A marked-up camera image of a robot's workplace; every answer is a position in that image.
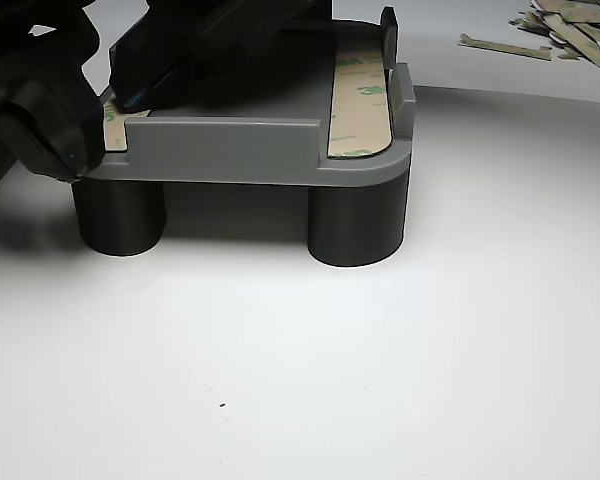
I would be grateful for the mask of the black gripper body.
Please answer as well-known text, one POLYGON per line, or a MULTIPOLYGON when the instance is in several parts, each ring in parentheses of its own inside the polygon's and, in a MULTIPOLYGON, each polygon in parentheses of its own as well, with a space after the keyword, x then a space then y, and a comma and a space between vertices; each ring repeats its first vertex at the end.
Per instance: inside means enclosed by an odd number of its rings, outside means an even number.
MULTIPOLYGON (((27 109, 54 96, 70 103, 70 79, 97 53, 85 1, 0 1, 0 96, 27 109)), ((0 154, 0 181, 18 161, 0 154)))

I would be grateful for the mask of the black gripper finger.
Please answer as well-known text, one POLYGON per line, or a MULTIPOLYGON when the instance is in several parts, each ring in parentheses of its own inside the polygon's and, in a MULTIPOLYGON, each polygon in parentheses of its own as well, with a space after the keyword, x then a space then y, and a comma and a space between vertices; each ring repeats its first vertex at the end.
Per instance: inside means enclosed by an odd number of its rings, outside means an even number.
POLYGON ((71 103, 54 96, 34 101, 31 109, 0 96, 0 154, 59 181, 88 173, 81 170, 84 143, 71 103))

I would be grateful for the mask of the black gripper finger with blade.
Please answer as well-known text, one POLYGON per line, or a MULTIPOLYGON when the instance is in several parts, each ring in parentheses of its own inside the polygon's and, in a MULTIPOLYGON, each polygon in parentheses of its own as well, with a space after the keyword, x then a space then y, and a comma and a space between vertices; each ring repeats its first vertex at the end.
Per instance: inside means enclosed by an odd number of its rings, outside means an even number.
POLYGON ((81 170, 92 171, 101 164, 105 152, 104 107, 81 67, 73 68, 69 87, 69 100, 84 143, 85 160, 81 170))

